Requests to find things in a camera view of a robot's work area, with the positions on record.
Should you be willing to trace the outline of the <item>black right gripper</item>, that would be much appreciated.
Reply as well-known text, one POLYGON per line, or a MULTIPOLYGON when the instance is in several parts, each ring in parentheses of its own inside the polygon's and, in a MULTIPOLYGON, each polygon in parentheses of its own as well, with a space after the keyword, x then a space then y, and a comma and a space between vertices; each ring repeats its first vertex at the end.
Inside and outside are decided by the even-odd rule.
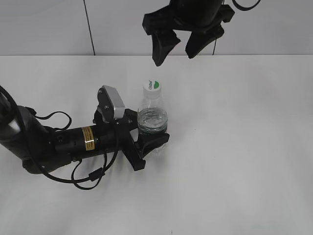
POLYGON ((189 59, 224 35, 220 23, 228 23, 235 11, 227 4, 169 4, 145 14, 142 26, 152 37, 152 59, 161 66, 181 42, 174 30, 191 31, 185 52, 189 59))

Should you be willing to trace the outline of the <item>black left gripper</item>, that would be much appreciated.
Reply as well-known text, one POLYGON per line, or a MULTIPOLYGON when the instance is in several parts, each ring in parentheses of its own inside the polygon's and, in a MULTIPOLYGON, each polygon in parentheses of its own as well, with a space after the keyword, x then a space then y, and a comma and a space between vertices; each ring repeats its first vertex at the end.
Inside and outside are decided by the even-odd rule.
POLYGON ((105 170, 112 166, 119 151, 125 155, 133 170, 142 170, 146 164, 144 157, 154 149, 162 147, 170 138, 168 133, 139 134, 137 141, 134 142, 131 131, 138 128, 137 112, 131 109, 125 109, 123 118, 110 123, 105 123, 100 113, 96 111, 93 123, 95 124, 94 133, 98 138, 97 148, 106 153, 113 153, 105 170))

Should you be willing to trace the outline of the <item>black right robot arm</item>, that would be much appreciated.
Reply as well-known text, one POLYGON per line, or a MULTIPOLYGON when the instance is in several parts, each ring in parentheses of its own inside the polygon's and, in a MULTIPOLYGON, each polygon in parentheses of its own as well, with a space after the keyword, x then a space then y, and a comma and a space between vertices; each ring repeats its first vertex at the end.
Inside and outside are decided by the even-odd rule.
POLYGON ((235 11, 221 0, 171 0, 155 12, 145 14, 142 26, 152 37, 152 59, 161 66, 180 43, 175 31, 191 33, 185 47, 188 58, 197 56, 207 45, 224 34, 221 23, 228 23, 235 11))

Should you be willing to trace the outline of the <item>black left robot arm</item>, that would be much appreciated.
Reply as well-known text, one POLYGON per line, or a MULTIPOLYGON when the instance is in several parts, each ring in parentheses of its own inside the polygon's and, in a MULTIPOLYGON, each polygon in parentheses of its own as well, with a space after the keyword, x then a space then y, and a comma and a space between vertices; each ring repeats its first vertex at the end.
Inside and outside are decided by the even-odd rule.
POLYGON ((137 112, 125 108, 114 87, 102 86, 93 125, 79 128, 52 128, 41 124, 41 117, 17 105, 4 89, 0 91, 0 142, 21 159, 31 174, 53 172, 74 161, 121 151, 135 171, 145 167, 145 156, 169 140, 169 134, 140 134, 137 112))

